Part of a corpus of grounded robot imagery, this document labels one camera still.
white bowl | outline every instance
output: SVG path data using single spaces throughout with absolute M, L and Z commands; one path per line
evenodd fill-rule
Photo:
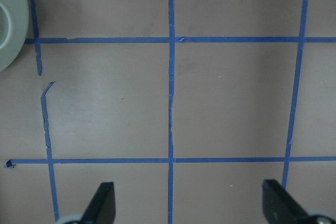
M 0 71 L 16 58 L 28 31 L 27 0 L 0 0 Z

floor surface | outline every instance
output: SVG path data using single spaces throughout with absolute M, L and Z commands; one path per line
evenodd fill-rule
M 0 223 L 55 223 L 114 181 L 116 224 L 266 224 L 265 178 L 336 217 L 335 0 L 28 2 Z

